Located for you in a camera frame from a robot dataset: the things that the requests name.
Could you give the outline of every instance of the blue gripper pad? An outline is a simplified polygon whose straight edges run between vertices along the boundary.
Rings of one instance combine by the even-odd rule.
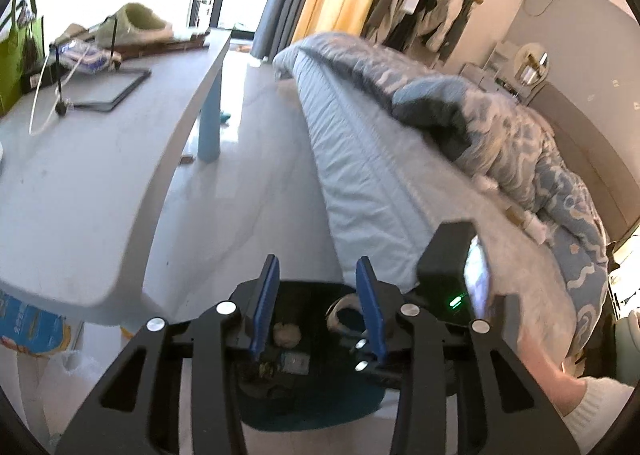
[[[271,316],[273,315],[273,307],[276,305],[276,296],[278,295],[278,287],[280,286],[280,260],[277,257],[271,259],[271,265],[264,279],[260,299],[255,310],[254,316],[254,337],[249,347],[252,357],[255,361],[264,351],[264,346],[269,337],[269,327],[271,325]]]
[[[362,257],[356,264],[356,291],[362,305],[362,316],[369,335],[369,344],[378,361],[386,358],[385,324],[373,283],[377,282],[369,258]]]

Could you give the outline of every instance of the silver screw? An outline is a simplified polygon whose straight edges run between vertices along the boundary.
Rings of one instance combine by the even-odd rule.
[[[491,330],[489,323],[487,323],[484,320],[474,321],[473,323],[471,323],[471,328],[475,330],[475,332],[477,332],[478,334],[487,334],[487,332]]]
[[[236,304],[232,301],[222,301],[216,305],[216,311],[218,314],[222,314],[223,316],[228,316],[229,314],[233,314],[236,312]]]
[[[420,307],[413,303],[405,303],[400,308],[400,311],[404,316],[417,316],[420,314]]]
[[[164,329],[165,325],[166,323],[162,318],[153,318],[146,322],[146,329],[150,330],[151,332],[158,332]]]

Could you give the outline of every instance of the round mirror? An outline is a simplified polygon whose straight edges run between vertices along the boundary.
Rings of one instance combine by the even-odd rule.
[[[549,73],[549,54],[540,43],[527,43],[513,59],[513,76],[525,86],[534,86]]]

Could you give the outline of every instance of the illuminated screen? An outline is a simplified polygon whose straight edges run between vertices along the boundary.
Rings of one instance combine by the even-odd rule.
[[[465,284],[476,318],[484,318],[489,298],[489,266],[482,244],[475,236],[469,245],[465,263]]]

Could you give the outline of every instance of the white cable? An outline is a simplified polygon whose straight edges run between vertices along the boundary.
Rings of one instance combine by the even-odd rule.
[[[78,70],[78,67],[80,66],[80,64],[84,61],[84,57],[88,54],[90,50],[91,50],[91,46],[87,45],[87,48],[84,50],[84,53],[82,54],[82,57],[76,62],[76,64],[71,69],[71,72],[69,72],[67,77],[60,82],[61,86],[65,86],[69,82],[71,77],[73,77],[73,75],[76,73],[76,70]],[[34,137],[36,135],[40,135],[47,128],[47,126],[49,125],[49,122],[51,121],[51,117],[53,117],[53,114],[56,111],[56,106],[58,104],[58,101],[62,99],[62,96],[60,95],[60,90],[56,86],[56,100],[53,102],[53,106],[51,107],[51,111],[49,112],[49,115],[47,115],[47,120],[44,122],[44,124],[40,128],[38,128],[36,131],[33,131],[33,114],[35,114],[35,111],[36,111],[36,103],[38,102],[38,93],[40,92],[40,85],[42,85],[42,77],[44,75],[44,69],[46,69],[47,63],[49,62],[49,56],[51,56],[50,52],[49,54],[47,54],[47,57],[45,57],[44,63],[42,65],[42,70],[40,71],[40,77],[38,78],[38,86],[36,87],[36,94],[33,97],[33,104],[31,105],[31,117],[29,119],[29,135]]]

